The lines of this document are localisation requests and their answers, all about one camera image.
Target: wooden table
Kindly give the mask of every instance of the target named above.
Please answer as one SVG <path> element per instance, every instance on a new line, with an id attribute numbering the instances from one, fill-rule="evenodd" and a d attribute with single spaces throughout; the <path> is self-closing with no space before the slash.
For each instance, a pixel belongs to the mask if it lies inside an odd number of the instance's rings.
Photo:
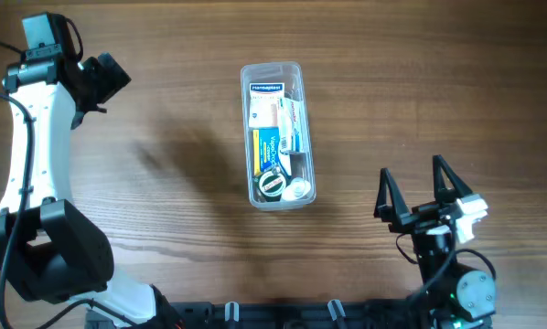
<path id="1" fill-rule="evenodd" d="M 132 77 L 71 141 L 76 206 L 118 267 L 174 302 L 403 297 L 421 280 L 373 218 L 379 171 L 414 206 L 433 199 L 442 154 L 490 206 L 468 245 L 498 269 L 496 328 L 547 328 L 547 2 L 104 2 L 0 5 L 0 39 L 23 47 L 23 16 L 61 13 L 87 57 L 109 51 Z M 305 76 L 317 198 L 262 213 L 240 70 L 283 60 Z M 13 61 L 0 49 L 0 80 Z M 10 122 L 0 101 L 0 199 Z M 63 306 L 7 298 L 19 328 Z"/>

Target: wire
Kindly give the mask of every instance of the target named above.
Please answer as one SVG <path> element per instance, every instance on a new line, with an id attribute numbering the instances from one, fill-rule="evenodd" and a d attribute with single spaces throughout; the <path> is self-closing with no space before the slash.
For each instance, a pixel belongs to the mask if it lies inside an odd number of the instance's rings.
<path id="1" fill-rule="evenodd" d="M 9 50 L 11 50 L 11 51 L 14 51 L 14 52 L 16 52 L 16 53 L 19 54 L 19 55 L 24 55 L 24 51 L 23 51 L 23 50 L 21 50 L 20 48 L 11 46 L 10 44 L 7 44 L 7 43 L 5 43 L 5 42 L 3 42 L 3 41 L 0 41 L 0 47 L 9 49 Z"/>
<path id="2" fill-rule="evenodd" d="M 82 300 L 78 300 L 76 302 L 73 302 L 72 304 L 67 306 L 64 310 L 60 311 L 53 318 L 48 320 L 45 324 L 42 324 L 41 326 L 39 326 L 38 329 L 49 328 L 56 321 L 60 320 L 64 315 L 68 314 L 68 312 L 72 311 L 77 306 L 80 306 L 80 305 L 83 305 L 83 304 L 88 304 L 91 308 L 94 308 L 94 307 L 99 308 L 102 311 L 104 311 L 105 313 L 108 313 L 109 315 L 114 316 L 114 317 L 118 318 L 119 320 L 121 320 L 121 321 L 123 321 L 123 322 L 125 322 L 125 323 L 127 323 L 131 326 L 137 325 L 135 322 L 127 319 L 124 315 L 118 314 L 117 312 L 111 310 L 110 308 L 108 308 L 108 307 L 106 307 L 106 306 L 104 306 L 104 305 L 102 305 L 98 302 L 95 302 L 93 299 L 82 299 Z"/>
<path id="3" fill-rule="evenodd" d="M 450 229 L 450 233 L 452 234 L 452 241 L 450 242 L 450 250 L 454 251 L 456 250 L 456 219 L 452 219 L 448 224 L 448 229 Z"/>
<path id="4" fill-rule="evenodd" d="M 9 236 L 9 240 L 7 241 L 7 246 L 5 247 L 5 255 L 1 263 L 1 273 L 0 273 L 0 323 L 6 329 L 13 329 L 13 327 L 9 323 L 9 320 L 7 319 L 7 314 L 5 311 L 5 283 L 7 279 L 7 271 L 9 269 L 9 262 L 11 260 L 11 254 L 13 252 L 13 249 L 15 248 L 14 245 L 17 244 L 17 240 L 18 240 L 17 237 L 22 227 L 22 221 L 23 221 L 22 217 L 26 210 L 27 198 L 31 191 L 31 187 L 30 187 L 31 177 L 29 173 L 31 169 L 32 158 L 34 155 L 34 126 L 32 124 L 33 119 L 31 114 L 22 103 L 20 103 L 18 100 L 14 99 L 13 97 L 9 95 L 5 95 L 4 93 L 1 93 L 1 92 L 0 92 L 0 99 L 13 103 L 22 112 L 22 114 L 24 115 L 24 123 L 26 124 L 26 127 L 27 127 L 26 161 L 24 163 L 24 176 L 22 178 L 22 188 L 20 190 L 21 200 L 19 202 L 19 209 L 17 211 L 16 222 L 14 223 L 11 234 Z M 85 303 L 87 303 L 91 308 L 97 307 L 101 309 L 102 311 L 108 313 L 109 315 L 114 316 L 125 323 L 130 324 L 131 326 L 137 325 L 135 322 L 127 319 L 124 315 L 118 314 L 117 312 L 107 308 L 106 306 L 98 302 L 95 302 L 94 300 L 83 299 L 83 300 L 78 300 L 72 303 L 71 305 L 66 307 L 64 310 L 56 314 L 53 318 L 48 320 L 45 324 L 42 324 L 40 327 L 38 327 L 38 329 L 46 329 L 50 327 L 56 321 L 58 321 L 60 318 L 62 318 L 64 315 L 70 312 L 72 309 Z"/>
<path id="5" fill-rule="evenodd" d="M 455 258 L 455 256 L 463 252 L 472 253 L 473 255 L 483 260 L 483 262 L 489 268 L 489 271 L 491 272 L 491 276 L 493 277 L 493 280 L 497 279 L 497 273 L 495 271 L 495 267 L 493 266 L 493 263 L 491 263 L 491 261 L 488 260 L 487 257 L 485 257 L 482 253 L 474 251 L 472 249 L 459 249 L 448 254 L 448 256 L 446 257 L 445 261 L 443 262 L 440 269 L 438 269 L 436 274 L 430 280 L 428 280 L 422 286 L 422 288 L 420 288 L 420 290 L 418 290 L 417 292 L 415 292 L 408 298 L 408 304 L 409 305 L 414 304 L 418 300 L 418 298 L 420 298 L 420 296 L 423 296 L 428 291 L 428 289 L 432 287 L 433 284 L 435 284 L 438 280 L 440 280 L 442 276 L 445 274 L 446 269 L 450 265 L 451 261 Z"/>
<path id="6" fill-rule="evenodd" d="M 7 270 L 9 269 L 9 261 L 11 260 L 11 253 L 14 249 L 14 244 L 17 243 L 17 236 L 19 235 L 19 231 L 22 227 L 22 217 L 24 215 L 24 210 L 26 209 L 27 197 L 29 196 L 30 192 L 29 172 L 34 153 L 34 127 L 32 124 L 32 117 L 22 103 L 8 95 L 5 95 L 4 93 L 0 93 L 0 99 L 13 103 L 22 112 L 22 114 L 24 115 L 24 123 L 27 127 L 26 162 L 24 164 L 24 175 L 22 178 L 22 187 L 20 190 L 21 199 L 19 202 L 19 209 L 17 211 L 16 223 L 12 228 L 9 240 L 7 241 L 7 246 L 5 247 L 5 255 L 1 263 L 0 273 L 0 323 L 4 328 L 8 329 L 11 328 L 11 324 L 9 324 L 9 321 L 7 320 L 7 314 L 5 312 L 5 283 L 7 278 Z"/>
<path id="7" fill-rule="evenodd" d="M 80 62 L 82 60 L 82 55 L 84 55 L 84 51 L 83 51 L 83 48 L 82 48 L 82 39 L 80 38 L 79 29 L 76 28 L 76 26 L 74 25 L 74 22 L 72 22 L 72 20 L 70 18 L 66 18 L 66 21 L 70 24 L 70 26 L 74 30 L 74 34 L 76 34 L 76 38 L 79 40 L 80 51 L 76 55 L 76 61 Z"/>
<path id="8" fill-rule="evenodd" d="M 402 254 L 402 256 L 404 258 L 406 258 L 411 264 L 413 265 L 418 265 L 418 262 L 413 260 L 412 257 L 408 256 L 407 253 L 405 253 L 405 251 L 403 251 L 402 247 L 400 247 L 400 244 L 398 243 L 398 240 L 403 237 L 404 235 L 407 235 L 408 233 L 402 233 L 400 234 L 396 239 L 395 239 L 395 247 L 400 251 L 400 253 Z"/>

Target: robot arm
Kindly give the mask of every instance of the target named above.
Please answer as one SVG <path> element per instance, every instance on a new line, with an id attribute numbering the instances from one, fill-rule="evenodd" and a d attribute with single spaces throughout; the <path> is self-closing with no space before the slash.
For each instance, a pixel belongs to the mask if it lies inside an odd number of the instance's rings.
<path id="1" fill-rule="evenodd" d="M 27 152 L 24 113 L 11 103 L 14 136 L 7 188 L 0 203 L 0 268 L 22 206 L 23 226 L 6 273 L 19 295 L 26 301 L 51 303 L 93 300 L 102 306 L 93 310 L 117 326 L 142 324 L 156 316 L 161 295 L 114 268 L 108 239 L 72 205 L 69 180 L 70 130 L 81 124 L 88 111 L 104 111 L 98 104 L 109 100 L 130 78 L 107 53 L 80 64 L 80 35 L 77 54 L 68 23 L 66 17 L 51 13 L 25 18 L 29 50 L 7 68 L 4 78 L 9 96 L 32 119 L 33 156 L 29 193 L 20 205 L 25 161 L 32 153 Z M 39 230 L 50 242 L 30 246 Z"/>
<path id="2" fill-rule="evenodd" d="M 389 170 L 381 170 L 375 217 L 388 222 L 391 232 L 412 236 L 417 261 L 408 259 L 419 265 L 424 281 L 424 286 L 406 300 L 345 305 L 338 300 L 324 305 L 169 304 L 155 287 L 115 269 L 109 240 L 72 204 L 70 130 L 81 124 L 87 112 L 104 111 L 98 104 L 109 100 L 130 78 L 106 53 L 80 64 L 80 36 L 77 34 L 77 53 L 68 23 L 74 27 L 66 17 L 50 13 L 25 18 L 29 50 L 20 62 L 8 67 L 4 79 L 5 90 L 30 117 L 25 118 L 12 101 L 12 159 L 0 203 L 0 269 L 8 250 L 8 271 L 3 273 L 24 300 L 72 305 L 87 301 L 93 311 L 110 318 L 116 326 L 138 328 L 184 329 L 183 320 L 187 329 L 223 325 L 307 328 L 308 323 L 316 328 L 339 329 L 490 326 L 495 312 L 495 272 L 479 253 L 456 249 L 457 242 L 474 238 L 472 225 L 487 215 L 487 204 L 441 156 L 433 159 L 435 201 L 412 211 Z M 34 129 L 30 135 L 26 133 L 26 129 L 31 131 L 29 124 Z M 33 141 L 34 151 L 29 170 L 25 166 L 27 154 L 32 154 L 26 150 L 28 139 Z M 445 186 L 442 172 L 453 188 Z M 17 236 L 12 228 L 21 228 Z M 50 242 L 30 245 L 39 231 L 45 232 Z M 481 257 L 491 275 L 459 263 L 456 255 L 460 252 Z"/>

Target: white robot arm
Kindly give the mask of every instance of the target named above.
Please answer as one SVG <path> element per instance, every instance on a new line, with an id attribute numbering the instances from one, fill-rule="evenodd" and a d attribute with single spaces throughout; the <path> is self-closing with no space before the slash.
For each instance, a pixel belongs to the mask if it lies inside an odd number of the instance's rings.
<path id="1" fill-rule="evenodd" d="M 73 206 L 69 179 L 71 129 L 81 124 L 86 112 L 104 111 L 98 104 L 131 79 L 106 53 L 80 64 L 80 36 L 77 33 L 76 54 L 68 23 L 74 27 L 66 17 L 50 13 L 25 18 L 29 50 L 8 67 L 4 79 L 9 97 L 25 107 L 31 122 L 10 103 L 14 134 L 7 188 L 0 202 L 0 268 L 4 254 L 11 254 L 2 275 L 27 301 L 89 301 L 85 303 L 93 311 L 116 326 L 145 324 L 156 318 L 165 299 L 157 289 L 114 268 L 108 239 Z M 33 152 L 27 149 L 27 124 L 33 126 Z M 32 157 L 28 172 L 27 156 Z M 18 220 L 23 222 L 18 241 L 9 243 Z M 39 230 L 51 242 L 26 244 Z M 8 245 L 13 247 L 7 253 Z M 9 325 L 6 318 L 2 324 Z"/>

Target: yellow label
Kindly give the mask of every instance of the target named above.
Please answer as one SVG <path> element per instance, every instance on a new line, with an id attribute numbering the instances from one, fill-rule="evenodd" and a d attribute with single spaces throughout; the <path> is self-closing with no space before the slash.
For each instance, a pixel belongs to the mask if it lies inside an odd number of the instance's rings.
<path id="1" fill-rule="evenodd" d="M 253 174 L 259 175 L 261 173 L 259 164 L 259 131 L 253 131 Z"/>

